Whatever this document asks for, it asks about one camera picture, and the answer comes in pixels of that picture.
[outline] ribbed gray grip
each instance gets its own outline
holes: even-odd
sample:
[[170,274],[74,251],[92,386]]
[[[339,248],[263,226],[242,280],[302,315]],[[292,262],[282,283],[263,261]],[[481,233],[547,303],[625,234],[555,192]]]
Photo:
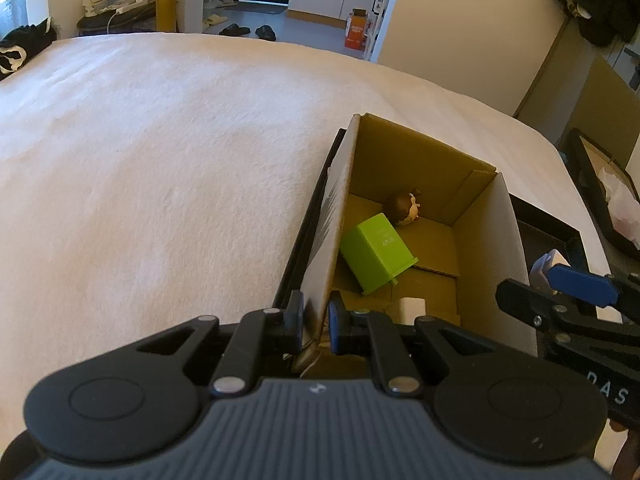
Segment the ribbed gray grip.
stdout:
[[545,468],[492,463],[460,449],[419,402],[391,399],[369,380],[264,380],[215,402],[164,453],[94,469],[46,460],[30,480],[602,480],[588,459]]

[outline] bed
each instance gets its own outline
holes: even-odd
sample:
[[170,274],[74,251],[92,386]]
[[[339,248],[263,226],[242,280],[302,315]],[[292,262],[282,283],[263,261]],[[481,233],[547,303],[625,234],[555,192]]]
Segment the bed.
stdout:
[[[551,143],[351,57],[207,35],[78,38],[3,81],[0,103],[0,450],[57,368],[199,314],[236,322],[270,305],[355,113],[492,163],[511,193],[580,230],[592,272],[609,272]],[[619,440],[603,444],[605,466]]]

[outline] blue tab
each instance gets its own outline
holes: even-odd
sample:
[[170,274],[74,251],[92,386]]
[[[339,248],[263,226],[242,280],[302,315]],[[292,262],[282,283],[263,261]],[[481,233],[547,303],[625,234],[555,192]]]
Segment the blue tab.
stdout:
[[607,306],[618,302],[618,290],[604,276],[580,272],[563,264],[554,265],[545,275],[553,290],[587,303]]

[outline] slipper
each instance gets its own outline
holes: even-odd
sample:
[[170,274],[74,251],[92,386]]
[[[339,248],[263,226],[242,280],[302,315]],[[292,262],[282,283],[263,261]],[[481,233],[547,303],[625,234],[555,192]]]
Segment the slipper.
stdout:
[[212,14],[206,20],[204,20],[204,24],[209,25],[209,27],[213,27],[214,25],[218,25],[219,23],[226,22],[226,20],[228,20],[228,17],[226,16]]
[[249,27],[239,27],[237,23],[232,23],[227,28],[223,28],[218,35],[219,36],[232,36],[234,38],[238,36],[244,36],[251,32]]
[[261,40],[276,41],[276,33],[269,25],[263,25],[255,29],[255,35]]

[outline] beige slipper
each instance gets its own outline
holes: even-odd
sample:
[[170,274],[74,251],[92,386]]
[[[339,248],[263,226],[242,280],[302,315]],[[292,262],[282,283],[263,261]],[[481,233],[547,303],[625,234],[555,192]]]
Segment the beige slipper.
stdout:
[[228,20],[228,17],[226,16],[219,16],[217,14],[212,14],[206,20],[204,20],[203,23],[205,25],[208,25],[209,27],[212,27],[213,25],[224,23],[226,22],[226,20]]

